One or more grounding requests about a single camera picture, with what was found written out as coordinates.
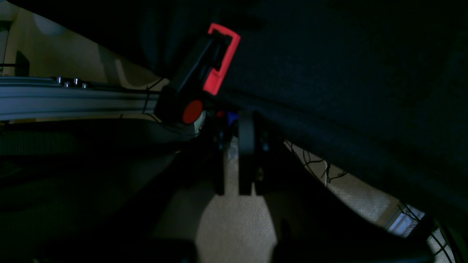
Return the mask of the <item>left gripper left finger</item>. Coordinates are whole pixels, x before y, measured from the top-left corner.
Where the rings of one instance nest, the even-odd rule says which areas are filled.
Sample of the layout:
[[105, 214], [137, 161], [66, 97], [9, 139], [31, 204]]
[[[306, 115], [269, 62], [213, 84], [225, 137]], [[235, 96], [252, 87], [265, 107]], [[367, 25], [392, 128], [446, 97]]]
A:
[[174, 160], [97, 226], [44, 245], [39, 263], [197, 263], [195, 238], [214, 195], [224, 194], [229, 125], [205, 121]]

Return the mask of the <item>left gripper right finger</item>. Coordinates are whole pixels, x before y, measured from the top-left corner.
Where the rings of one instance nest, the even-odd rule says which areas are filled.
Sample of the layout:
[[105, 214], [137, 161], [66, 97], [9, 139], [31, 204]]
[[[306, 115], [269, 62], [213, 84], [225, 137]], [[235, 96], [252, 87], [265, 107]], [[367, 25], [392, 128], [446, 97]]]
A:
[[262, 196], [277, 243], [272, 263], [432, 263], [424, 241], [359, 216], [302, 165], [261, 119], [238, 115], [239, 194]]

